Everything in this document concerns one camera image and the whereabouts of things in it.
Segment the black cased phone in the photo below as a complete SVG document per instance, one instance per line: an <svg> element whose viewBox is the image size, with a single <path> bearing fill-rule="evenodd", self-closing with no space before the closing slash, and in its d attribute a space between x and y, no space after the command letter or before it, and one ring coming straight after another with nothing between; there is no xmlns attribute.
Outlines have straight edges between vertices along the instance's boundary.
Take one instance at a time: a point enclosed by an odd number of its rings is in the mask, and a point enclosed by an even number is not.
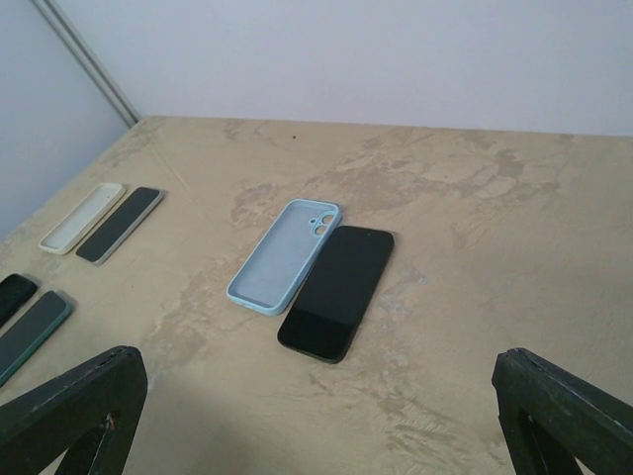
<svg viewBox="0 0 633 475"><path fill-rule="evenodd" d="M4 327L38 289L36 282L18 273L4 278L0 284L0 327Z"/></svg>

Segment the beige phone case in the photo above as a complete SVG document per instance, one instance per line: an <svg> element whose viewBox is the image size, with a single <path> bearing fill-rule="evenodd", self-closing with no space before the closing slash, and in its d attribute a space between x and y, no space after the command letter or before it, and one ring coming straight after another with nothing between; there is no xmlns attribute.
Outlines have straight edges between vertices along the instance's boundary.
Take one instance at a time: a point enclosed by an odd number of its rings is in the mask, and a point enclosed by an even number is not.
<svg viewBox="0 0 633 475"><path fill-rule="evenodd" d="M124 184L100 183L55 225L40 241L39 248L55 255L68 254L126 192L127 186Z"/></svg>

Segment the silver smartphone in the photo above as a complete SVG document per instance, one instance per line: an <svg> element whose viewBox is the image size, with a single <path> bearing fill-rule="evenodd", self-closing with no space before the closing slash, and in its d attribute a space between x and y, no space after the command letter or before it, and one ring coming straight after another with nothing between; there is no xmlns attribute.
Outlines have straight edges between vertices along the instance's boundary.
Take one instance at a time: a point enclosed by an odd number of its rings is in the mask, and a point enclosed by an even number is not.
<svg viewBox="0 0 633 475"><path fill-rule="evenodd" d="M105 262L156 208L163 191L138 187L76 250L75 254L94 264Z"/></svg>

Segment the black smartphone from blue case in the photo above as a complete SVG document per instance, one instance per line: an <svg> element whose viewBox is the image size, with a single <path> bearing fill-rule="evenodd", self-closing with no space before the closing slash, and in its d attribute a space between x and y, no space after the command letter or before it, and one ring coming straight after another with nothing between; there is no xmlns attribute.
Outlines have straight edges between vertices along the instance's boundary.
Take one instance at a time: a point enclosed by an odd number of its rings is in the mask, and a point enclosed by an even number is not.
<svg viewBox="0 0 633 475"><path fill-rule="evenodd" d="M277 339L335 364L346 355L395 247L388 231L339 226L320 251Z"/></svg>

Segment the dark teal smartphone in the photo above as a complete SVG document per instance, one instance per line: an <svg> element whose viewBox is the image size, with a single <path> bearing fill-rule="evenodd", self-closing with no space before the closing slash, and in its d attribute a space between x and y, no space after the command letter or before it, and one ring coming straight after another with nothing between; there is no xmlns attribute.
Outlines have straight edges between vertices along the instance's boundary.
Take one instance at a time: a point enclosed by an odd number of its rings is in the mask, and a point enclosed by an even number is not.
<svg viewBox="0 0 633 475"><path fill-rule="evenodd" d="M40 348L71 315L73 306L54 291L45 292L1 335L1 385Z"/></svg>

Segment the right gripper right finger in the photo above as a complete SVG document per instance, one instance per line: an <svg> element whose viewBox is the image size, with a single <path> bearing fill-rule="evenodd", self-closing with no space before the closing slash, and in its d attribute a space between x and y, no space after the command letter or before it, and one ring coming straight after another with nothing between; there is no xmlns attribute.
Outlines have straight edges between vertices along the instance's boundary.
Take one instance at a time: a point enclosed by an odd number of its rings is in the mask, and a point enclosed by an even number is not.
<svg viewBox="0 0 633 475"><path fill-rule="evenodd" d="M497 356L498 420L517 474L632 472L632 407L526 348Z"/></svg>

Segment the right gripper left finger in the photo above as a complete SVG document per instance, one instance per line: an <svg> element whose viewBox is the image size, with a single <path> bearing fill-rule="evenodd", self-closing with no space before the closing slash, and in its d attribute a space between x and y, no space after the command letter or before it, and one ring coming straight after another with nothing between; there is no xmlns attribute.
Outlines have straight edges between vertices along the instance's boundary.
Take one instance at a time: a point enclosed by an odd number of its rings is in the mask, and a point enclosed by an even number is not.
<svg viewBox="0 0 633 475"><path fill-rule="evenodd" d="M140 351L113 347L1 406L1 472L121 474L147 396Z"/></svg>

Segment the light blue cased phone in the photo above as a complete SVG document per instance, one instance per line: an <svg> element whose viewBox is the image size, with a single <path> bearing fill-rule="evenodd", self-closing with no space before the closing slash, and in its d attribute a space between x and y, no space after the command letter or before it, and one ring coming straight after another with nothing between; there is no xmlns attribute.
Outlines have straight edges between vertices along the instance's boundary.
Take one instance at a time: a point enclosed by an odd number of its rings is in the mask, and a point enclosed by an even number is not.
<svg viewBox="0 0 633 475"><path fill-rule="evenodd" d="M283 313L341 217L334 203L288 203L228 283L228 298L266 316Z"/></svg>

